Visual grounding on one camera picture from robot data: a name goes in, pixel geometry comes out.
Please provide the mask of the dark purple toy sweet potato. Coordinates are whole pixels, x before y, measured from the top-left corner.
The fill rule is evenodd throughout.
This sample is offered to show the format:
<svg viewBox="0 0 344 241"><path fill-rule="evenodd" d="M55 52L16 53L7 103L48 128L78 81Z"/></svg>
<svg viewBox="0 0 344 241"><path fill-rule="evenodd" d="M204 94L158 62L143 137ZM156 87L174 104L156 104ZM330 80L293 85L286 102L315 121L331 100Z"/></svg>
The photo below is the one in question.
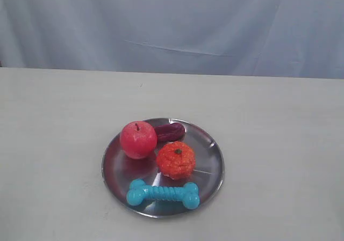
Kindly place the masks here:
<svg viewBox="0 0 344 241"><path fill-rule="evenodd" d="M174 142L180 140L185 134L185 128L180 123L171 123L154 128L158 142Z"/></svg>

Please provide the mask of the pale blue backdrop curtain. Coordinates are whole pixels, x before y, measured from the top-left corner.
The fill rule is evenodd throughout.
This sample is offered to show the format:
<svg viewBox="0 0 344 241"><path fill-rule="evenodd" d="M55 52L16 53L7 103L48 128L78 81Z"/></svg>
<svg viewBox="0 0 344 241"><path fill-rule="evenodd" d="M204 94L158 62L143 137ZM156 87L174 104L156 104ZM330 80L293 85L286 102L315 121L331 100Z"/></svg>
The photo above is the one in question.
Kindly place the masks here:
<svg viewBox="0 0 344 241"><path fill-rule="evenodd" d="M14 68L343 77L343 0L1 0Z"/></svg>

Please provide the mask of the orange toy tangerine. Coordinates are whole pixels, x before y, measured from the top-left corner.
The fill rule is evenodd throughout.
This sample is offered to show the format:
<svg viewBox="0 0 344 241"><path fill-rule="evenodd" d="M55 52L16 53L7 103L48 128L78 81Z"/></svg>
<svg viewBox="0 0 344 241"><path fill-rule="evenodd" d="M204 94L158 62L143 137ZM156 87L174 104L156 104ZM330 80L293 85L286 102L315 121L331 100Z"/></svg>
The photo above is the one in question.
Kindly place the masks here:
<svg viewBox="0 0 344 241"><path fill-rule="evenodd" d="M159 150L156 163L164 176L173 180L186 179L196 166L195 152L184 142L171 142Z"/></svg>

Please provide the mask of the round silver metal plate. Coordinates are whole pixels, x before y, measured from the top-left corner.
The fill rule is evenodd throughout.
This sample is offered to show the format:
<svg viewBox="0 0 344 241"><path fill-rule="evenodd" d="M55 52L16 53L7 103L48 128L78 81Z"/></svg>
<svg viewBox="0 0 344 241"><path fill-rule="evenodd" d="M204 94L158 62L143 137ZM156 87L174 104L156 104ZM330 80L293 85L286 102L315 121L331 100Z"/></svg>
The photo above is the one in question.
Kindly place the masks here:
<svg viewBox="0 0 344 241"><path fill-rule="evenodd" d="M142 179L148 185L183 186L194 182L199 188L200 206L209 202L220 190L224 180L225 165L221 150L215 140L200 127L180 119L152 118L147 122L153 127L168 123L180 123L185 128L182 141L190 146L196 155L196 166L188 179L172 180L163 176L155 162L159 143L154 154L145 159L131 159L121 149L119 136L116 135L108 145L102 160L102 176L105 185L115 199L129 210L151 218L169 218L189 212L181 202L144 201L138 206L130 206L126 193L132 180Z"/></svg>

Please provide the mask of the turquoise toy dog bone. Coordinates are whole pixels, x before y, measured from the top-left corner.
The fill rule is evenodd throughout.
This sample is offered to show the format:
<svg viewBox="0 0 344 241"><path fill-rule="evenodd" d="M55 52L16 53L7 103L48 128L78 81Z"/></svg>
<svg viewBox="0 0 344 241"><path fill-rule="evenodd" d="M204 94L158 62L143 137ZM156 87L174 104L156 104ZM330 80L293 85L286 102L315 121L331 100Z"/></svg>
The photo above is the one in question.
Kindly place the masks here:
<svg viewBox="0 0 344 241"><path fill-rule="evenodd" d="M182 202L190 210L200 204L199 189L194 182L187 182L182 187L168 187L147 185L142 179L135 179L130 183L126 201L131 206L138 206L144 200Z"/></svg>

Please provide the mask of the red toy apple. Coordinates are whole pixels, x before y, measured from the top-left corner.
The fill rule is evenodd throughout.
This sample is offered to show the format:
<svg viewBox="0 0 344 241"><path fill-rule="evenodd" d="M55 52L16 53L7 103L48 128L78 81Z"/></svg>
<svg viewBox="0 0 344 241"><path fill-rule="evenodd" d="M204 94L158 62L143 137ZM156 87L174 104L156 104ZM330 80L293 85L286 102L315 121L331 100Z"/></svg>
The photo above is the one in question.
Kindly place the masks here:
<svg viewBox="0 0 344 241"><path fill-rule="evenodd" d="M130 122L120 133L120 145L129 158L146 158L157 145L155 129L144 121Z"/></svg>

